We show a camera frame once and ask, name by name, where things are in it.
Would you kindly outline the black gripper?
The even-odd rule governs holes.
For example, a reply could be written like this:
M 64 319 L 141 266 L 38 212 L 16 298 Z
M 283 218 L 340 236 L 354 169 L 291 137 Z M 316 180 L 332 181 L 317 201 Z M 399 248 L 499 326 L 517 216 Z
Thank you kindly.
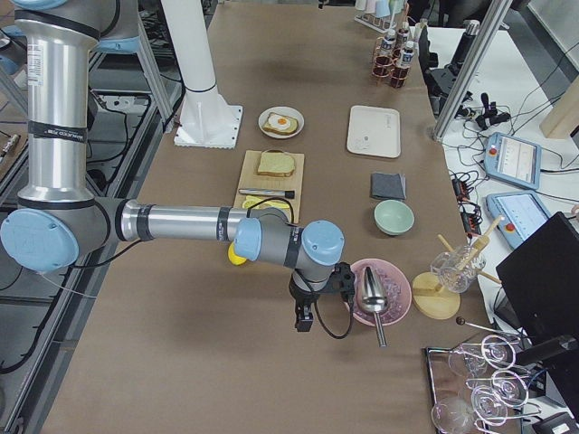
M 299 269 L 294 269 L 290 282 L 289 292 L 296 303 L 296 323 L 298 332 L 309 332 L 313 324 L 314 303 L 319 299 L 321 291 L 325 288 L 329 277 L 321 280 L 306 278 Z

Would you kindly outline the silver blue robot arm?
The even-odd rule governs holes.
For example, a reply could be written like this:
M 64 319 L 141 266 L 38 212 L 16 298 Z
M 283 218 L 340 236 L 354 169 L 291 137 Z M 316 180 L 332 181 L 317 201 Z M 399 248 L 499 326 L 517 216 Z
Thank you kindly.
M 44 273 L 118 241 L 226 241 L 242 258 L 291 270 L 300 332 L 319 319 L 321 295 L 353 302 L 355 278 L 341 259 L 345 238 L 332 222 L 299 227 L 276 208 L 160 206 L 88 189 L 90 54 L 138 49 L 136 2 L 18 1 L 14 21 L 27 43 L 29 165 L 18 206 L 1 225 L 11 258 Z

